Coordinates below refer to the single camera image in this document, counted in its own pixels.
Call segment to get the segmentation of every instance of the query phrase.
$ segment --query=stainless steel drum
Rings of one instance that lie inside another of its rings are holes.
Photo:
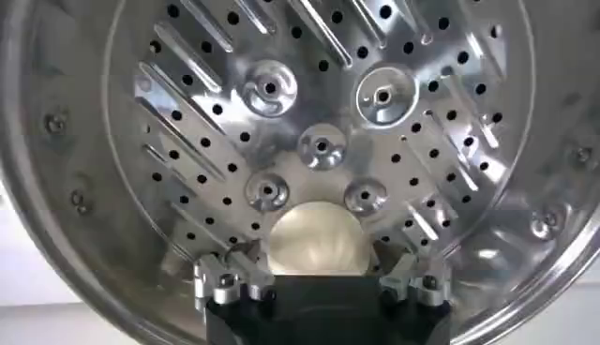
[[[4,182],[144,343],[204,343],[193,260],[261,241],[268,267],[303,203],[352,212],[367,275],[444,256],[454,344],[525,322],[597,252],[598,1],[4,0],[0,18]]]

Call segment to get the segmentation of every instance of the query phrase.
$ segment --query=white background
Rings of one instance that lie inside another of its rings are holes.
[[[600,343],[600,263],[501,345]],[[135,345],[67,287],[39,254],[0,185],[0,344]]]

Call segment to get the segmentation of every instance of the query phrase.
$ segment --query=silver bolt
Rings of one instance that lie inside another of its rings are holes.
[[[62,116],[49,113],[44,117],[44,127],[52,135],[64,134],[66,126],[65,118]]]

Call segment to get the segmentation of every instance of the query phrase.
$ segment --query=cream-colored object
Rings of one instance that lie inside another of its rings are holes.
[[[295,206],[273,227],[269,268],[277,275],[364,275],[370,243],[359,221],[330,202]]]

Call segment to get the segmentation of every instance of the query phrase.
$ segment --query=black mount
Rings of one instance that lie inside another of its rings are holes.
[[[447,301],[424,306],[409,288],[397,303],[376,277],[281,276],[264,301],[210,299],[205,317],[211,345],[450,344]]]

